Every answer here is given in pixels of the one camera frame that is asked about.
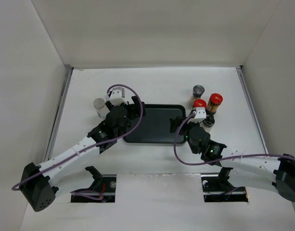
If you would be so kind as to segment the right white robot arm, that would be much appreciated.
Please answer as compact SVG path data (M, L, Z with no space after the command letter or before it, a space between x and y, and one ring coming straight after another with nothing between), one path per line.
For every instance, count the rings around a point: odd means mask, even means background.
M289 154L244 154L229 151L227 146L215 142L199 123L188 117L170 119L170 132L176 137L184 135L193 154L199 154L200 163L177 160L187 166L211 165L221 168L217 185L226 191L231 187L252 187L275 192L295 203L295 157Z

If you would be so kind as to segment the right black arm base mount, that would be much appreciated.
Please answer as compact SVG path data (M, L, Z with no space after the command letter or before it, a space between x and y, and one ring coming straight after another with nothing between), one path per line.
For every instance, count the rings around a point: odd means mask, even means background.
M218 174L201 175L203 199L206 203L248 202L245 187L234 187L229 183L232 168L223 167Z

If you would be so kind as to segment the blue label sago bottle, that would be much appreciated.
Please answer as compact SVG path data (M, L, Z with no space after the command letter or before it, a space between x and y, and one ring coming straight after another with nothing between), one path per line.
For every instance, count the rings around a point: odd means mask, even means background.
M96 98L93 101L93 106L96 109L97 115L100 118L105 118L104 114L101 113L102 109L104 109L106 106L105 100L103 98Z

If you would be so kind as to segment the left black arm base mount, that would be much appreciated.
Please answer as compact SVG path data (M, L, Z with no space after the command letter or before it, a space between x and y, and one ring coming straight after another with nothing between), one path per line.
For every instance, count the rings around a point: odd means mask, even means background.
M92 173L93 182L71 195L71 203L114 203L116 197L117 175L101 175L95 167L86 167Z

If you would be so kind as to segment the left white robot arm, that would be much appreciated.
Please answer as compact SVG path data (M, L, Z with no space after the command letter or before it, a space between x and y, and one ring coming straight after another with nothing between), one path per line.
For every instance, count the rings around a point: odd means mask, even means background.
M83 196L101 188L102 174L90 162L134 132L145 116L145 104L138 96L132 103L107 101L109 113L105 120L70 149L38 165L33 162L24 167L22 177L12 190L19 190L35 212L46 209L57 197L65 193Z

